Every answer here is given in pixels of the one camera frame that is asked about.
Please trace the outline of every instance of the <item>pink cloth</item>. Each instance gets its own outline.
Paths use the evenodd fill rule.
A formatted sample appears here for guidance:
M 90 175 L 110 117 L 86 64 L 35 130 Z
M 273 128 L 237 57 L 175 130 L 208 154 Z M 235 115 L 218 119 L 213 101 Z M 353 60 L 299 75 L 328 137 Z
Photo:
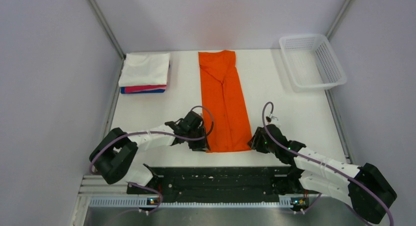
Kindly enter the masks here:
M 137 85 L 137 86 L 126 86 L 124 87 L 125 93 L 133 93 L 140 91 L 149 91 L 149 90 L 166 90 L 166 85 Z

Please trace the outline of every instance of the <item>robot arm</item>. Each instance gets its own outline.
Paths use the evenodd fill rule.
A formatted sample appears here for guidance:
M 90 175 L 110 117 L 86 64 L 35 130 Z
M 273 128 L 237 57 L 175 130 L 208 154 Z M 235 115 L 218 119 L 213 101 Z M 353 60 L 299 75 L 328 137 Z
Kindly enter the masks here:
M 166 122 L 150 131 L 128 135 L 120 128 L 115 128 L 95 148 L 89 160 L 91 166 L 97 169 L 108 184 L 135 182 L 146 186 L 154 174 L 143 163 L 137 161 L 136 154 L 184 141 L 188 142 L 189 148 L 193 151 L 209 150 L 203 119 L 193 111 L 177 122 Z
M 266 119 L 269 124 L 258 127 L 248 145 L 258 152 L 273 153 L 282 163 L 291 165 L 292 171 L 289 175 L 292 176 L 287 179 L 294 182 L 288 184 L 289 186 L 320 192 L 338 199 L 352 207 L 363 219 L 374 224 L 380 223 L 386 213 L 384 208 L 371 194 L 346 178 L 348 176 L 364 185 L 390 208 L 397 194 L 375 166 L 366 163 L 361 167 L 320 155 L 305 144 L 286 139 L 279 129 L 278 119 L 272 114 Z M 279 147 L 268 132 L 287 149 Z M 282 190 L 279 186 L 276 188 L 276 192 L 282 195 L 291 192 L 291 189 Z

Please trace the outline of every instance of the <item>white wall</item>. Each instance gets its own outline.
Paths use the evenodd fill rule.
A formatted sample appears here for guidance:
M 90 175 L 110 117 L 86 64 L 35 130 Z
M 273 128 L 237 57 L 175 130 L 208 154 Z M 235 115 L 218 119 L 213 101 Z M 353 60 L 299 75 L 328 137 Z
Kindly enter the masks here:
M 345 0 L 97 0 L 125 52 L 279 48 L 326 33 Z
M 416 0 L 356 0 L 331 44 L 348 77 L 334 93 L 352 154 L 397 192 L 396 225 L 414 225 Z
M 0 225 L 68 225 L 119 64 L 86 0 L 0 0 Z

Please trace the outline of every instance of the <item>white plastic basket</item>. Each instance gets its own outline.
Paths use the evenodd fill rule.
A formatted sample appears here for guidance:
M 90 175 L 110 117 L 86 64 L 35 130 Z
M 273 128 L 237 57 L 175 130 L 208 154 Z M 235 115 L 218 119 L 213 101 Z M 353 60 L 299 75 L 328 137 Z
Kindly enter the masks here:
M 324 35 L 282 37 L 279 43 L 294 91 L 328 90 L 347 82 L 344 70 Z

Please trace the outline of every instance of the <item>blue cloth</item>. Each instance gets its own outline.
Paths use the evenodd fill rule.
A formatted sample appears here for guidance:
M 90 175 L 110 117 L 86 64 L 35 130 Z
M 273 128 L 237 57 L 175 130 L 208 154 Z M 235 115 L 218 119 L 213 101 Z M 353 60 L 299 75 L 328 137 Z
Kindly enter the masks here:
M 139 92 L 126 93 L 125 92 L 125 88 L 124 87 L 121 87 L 121 93 L 122 94 L 126 94 L 126 95 L 129 95 L 129 94 L 151 94 L 151 93 L 163 93 L 163 92 L 165 92 L 164 89 L 147 90 L 147 91 L 139 91 Z

